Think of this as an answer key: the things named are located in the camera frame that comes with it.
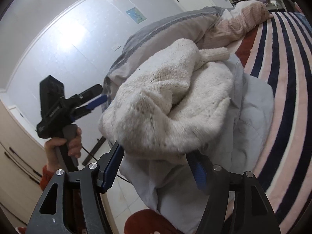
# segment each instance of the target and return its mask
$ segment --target red sleeve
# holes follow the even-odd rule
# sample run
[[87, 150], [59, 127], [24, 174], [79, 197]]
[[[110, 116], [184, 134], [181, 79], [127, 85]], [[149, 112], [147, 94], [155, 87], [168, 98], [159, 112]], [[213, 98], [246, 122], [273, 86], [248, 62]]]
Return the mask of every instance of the red sleeve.
[[46, 169], [46, 165], [42, 168], [42, 178], [40, 181], [40, 188], [42, 190], [44, 190], [47, 186], [47, 184], [49, 183], [50, 179], [52, 178], [52, 176], [54, 175], [54, 172], [49, 172]]
[[182, 234], [166, 218], [151, 209], [140, 210], [131, 215], [124, 225], [124, 234]]

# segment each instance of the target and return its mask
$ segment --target blue gripper pad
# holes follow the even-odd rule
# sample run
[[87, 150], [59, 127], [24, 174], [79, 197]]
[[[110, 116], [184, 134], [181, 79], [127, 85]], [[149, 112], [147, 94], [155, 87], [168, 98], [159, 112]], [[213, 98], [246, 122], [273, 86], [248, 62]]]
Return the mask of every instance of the blue gripper pad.
[[197, 188], [202, 191], [207, 190], [207, 173], [201, 163], [197, 160], [195, 152], [186, 154], [188, 165], [191, 168]]
[[92, 111], [95, 107], [105, 103], [106, 101], [107, 101], [107, 96], [102, 95], [102, 96], [94, 99], [93, 101], [91, 101], [89, 104], [87, 104], [85, 108]]
[[123, 157], [124, 157], [124, 149], [122, 148], [121, 145], [118, 145], [114, 155], [112, 156], [108, 166], [104, 171], [104, 183], [102, 185], [104, 191], [107, 191], [112, 187]]

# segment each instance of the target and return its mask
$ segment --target gripper handle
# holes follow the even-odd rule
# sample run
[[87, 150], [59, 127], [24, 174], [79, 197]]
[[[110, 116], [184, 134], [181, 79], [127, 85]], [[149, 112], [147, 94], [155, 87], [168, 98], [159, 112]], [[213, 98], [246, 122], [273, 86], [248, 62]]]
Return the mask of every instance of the gripper handle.
[[64, 169], [66, 172], [74, 172], [78, 170], [78, 160], [74, 156], [70, 157], [68, 156], [68, 143], [74, 139], [77, 135], [77, 125], [76, 124], [70, 124], [67, 125], [62, 129], [62, 131], [59, 131], [55, 136], [65, 138], [67, 139], [67, 142], [65, 145], [62, 145], [60, 147], [57, 147], [56, 153], [57, 158], [60, 162], [60, 166], [62, 169]]

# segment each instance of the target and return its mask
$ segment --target cabinet handle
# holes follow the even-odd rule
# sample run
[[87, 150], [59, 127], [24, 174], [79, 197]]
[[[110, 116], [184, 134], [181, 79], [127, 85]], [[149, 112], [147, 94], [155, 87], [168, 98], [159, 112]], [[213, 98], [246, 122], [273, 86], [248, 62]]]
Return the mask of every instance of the cabinet handle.
[[22, 172], [24, 172], [33, 182], [35, 182], [37, 185], [40, 185], [38, 181], [36, 181], [33, 177], [29, 176], [29, 174], [22, 168], [20, 167], [17, 163], [13, 161], [13, 159], [9, 156], [8, 153], [4, 152], [5, 156], [10, 159]]
[[27, 163], [24, 161], [24, 159], [22, 159], [11, 147], [9, 147], [9, 150], [10, 150], [14, 155], [16, 155], [25, 165], [27, 165], [29, 168], [31, 168], [32, 171], [33, 171], [37, 176], [39, 176], [40, 178], [42, 178], [42, 175], [41, 175], [39, 172], [37, 172], [36, 170], [34, 170], [34, 168], [32, 168], [29, 164], [27, 164]]

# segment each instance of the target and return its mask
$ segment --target metal screw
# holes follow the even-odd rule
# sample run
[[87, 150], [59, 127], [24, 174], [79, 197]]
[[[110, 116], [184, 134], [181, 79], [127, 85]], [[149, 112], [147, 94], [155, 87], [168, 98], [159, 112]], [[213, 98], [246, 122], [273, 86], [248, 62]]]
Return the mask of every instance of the metal screw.
[[62, 175], [63, 173], [64, 173], [64, 170], [63, 170], [63, 169], [59, 169], [59, 170], [57, 170], [57, 172], [56, 172], [57, 176], [60, 176], [60, 175]]
[[97, 164], [96, 163], [89, 164], [89, 169], [95, 169], [95, 168], [97, 168]]
[[247, 172], [246, 172], [246, 176], [247, 176], [247, 177], [249, 177], [249, 178], [252, 178], [252, 177], [253, 177], [253, 173], [252, 173], [252, 172], [247, 171]]
[[220, 170], [222, 170], [222, 167], [221, 167], [220, 165], [215, 164], [215, 165], [213, 166], [213, 169], [214, 169], [215, 171], [219, 172]]

